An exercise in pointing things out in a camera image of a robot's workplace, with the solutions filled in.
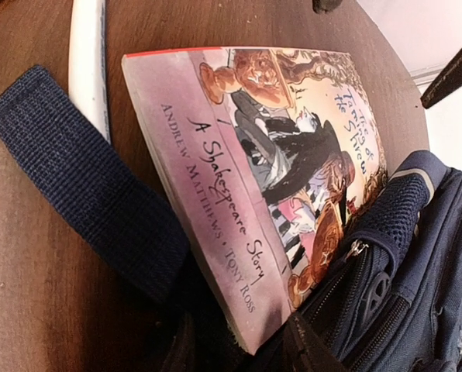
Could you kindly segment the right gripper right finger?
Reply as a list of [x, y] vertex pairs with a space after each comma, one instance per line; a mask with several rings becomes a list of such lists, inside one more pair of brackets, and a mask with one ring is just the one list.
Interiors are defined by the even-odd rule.
[[285, 324], [284, 358], [292, 371], [334, 371], [333, 355], [298, 312]]

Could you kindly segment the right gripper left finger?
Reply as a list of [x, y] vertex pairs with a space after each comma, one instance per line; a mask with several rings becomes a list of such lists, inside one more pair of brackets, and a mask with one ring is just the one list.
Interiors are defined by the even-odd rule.
[[170, 372], [213, 371], [211, 360], [198, 343], [195, 324], [188, 313], [180, 317], [176, 333], [164, 358], [164, 370]]

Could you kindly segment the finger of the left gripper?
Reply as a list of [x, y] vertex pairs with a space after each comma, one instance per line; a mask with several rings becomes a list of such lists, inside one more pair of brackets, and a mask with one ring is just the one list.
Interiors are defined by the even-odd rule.
[[422, 107], [432, 108], [461, 87], [462, 47], [424, 91], [420, 98]]
[[337, 9], [343, 0], [313, 0], [312, 9], [314, 12], [332, 12]]

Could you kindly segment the navy blue student backpack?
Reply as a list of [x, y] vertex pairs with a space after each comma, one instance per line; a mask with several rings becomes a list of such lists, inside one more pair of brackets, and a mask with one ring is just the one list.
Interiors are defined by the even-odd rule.
[[[92, 249], [178, 323], [188, 313], [213, 371], [292, 371], [285, 324], [251, 356], [225, 324], [173, 209], [36, 65], [0, 95], [0, 138]], [[357, 219], [326, 279], [296, 311], [334, 371], [462, 371], [462, 172], [411, 153]], [[165, 371], [176, 333], [143, 363]]]

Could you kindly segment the pink illustrated paperback book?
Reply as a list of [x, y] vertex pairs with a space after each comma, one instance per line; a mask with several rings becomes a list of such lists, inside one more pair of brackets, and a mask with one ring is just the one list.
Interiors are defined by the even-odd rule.
[[324, 278], [387, 177], [348, 53], [131, 53], [122, 72], [164, 189], [249, 354]]

